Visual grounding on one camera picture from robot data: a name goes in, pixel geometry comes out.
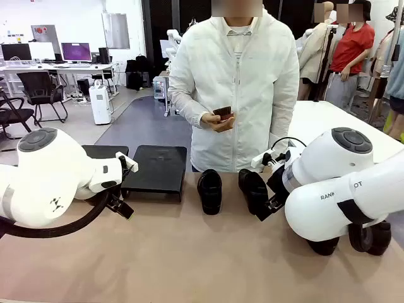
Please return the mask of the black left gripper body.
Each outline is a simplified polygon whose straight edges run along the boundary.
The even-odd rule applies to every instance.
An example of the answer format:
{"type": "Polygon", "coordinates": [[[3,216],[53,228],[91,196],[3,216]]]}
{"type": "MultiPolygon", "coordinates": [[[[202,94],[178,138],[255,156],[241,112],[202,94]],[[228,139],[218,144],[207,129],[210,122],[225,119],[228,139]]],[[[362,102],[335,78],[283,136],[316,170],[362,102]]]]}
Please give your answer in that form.
{"type": "Polygon", "coordinates": [[[105,188],[108,194],[107,203],[111,196],[119,198],[119,204],[124,202],[125,194],[121,193],[122,183],[131,172],[131,159],[127,156],[116,156],[108,166],[105,188]]]}

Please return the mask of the person's right hand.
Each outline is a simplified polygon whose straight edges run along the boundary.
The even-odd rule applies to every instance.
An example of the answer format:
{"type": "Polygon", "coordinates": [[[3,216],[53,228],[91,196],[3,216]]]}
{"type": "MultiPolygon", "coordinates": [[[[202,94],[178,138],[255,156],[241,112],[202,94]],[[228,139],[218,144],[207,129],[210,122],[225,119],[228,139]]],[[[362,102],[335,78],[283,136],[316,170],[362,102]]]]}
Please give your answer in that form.
{"type": "Polygon", "coordinates": [[[208,112],[202,115],[201,123],[206,124],[211,129],[216,129],[221,123],[221,117],[208,112]]]}

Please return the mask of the person's left hand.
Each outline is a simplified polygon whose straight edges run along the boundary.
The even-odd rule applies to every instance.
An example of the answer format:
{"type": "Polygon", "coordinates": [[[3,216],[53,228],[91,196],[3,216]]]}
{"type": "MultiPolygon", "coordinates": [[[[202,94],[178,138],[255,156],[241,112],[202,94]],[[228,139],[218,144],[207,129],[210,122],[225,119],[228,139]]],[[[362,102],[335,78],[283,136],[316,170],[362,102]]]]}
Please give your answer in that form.
{"type": "Polygon", "coordinates": [[[231,130],[233,128],[233,124],[235,122],[235,117],[230,117],[225,121],[220,121],[217,124],[213,125],[213,129],[217,133],[222,133],[224,131],[231,130]]]}

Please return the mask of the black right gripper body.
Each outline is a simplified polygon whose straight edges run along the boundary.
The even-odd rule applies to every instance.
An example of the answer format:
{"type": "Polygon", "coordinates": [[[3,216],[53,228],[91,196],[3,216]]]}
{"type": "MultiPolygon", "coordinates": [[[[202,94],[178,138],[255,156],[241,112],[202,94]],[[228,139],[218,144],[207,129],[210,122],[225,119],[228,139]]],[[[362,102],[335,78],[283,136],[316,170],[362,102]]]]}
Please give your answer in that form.
{"type": "Polygon", "coordinates": [[[282,165],[276,171],[274,171],[274,173],[272,173],[271,177],[267,181],[267,186],[274,193],[274,196],[271,199],[277,202],[286,202],[286,199],[289,196],[289,192],[285,188],[282,181],[284,171],[285,166],[282,165]]]}

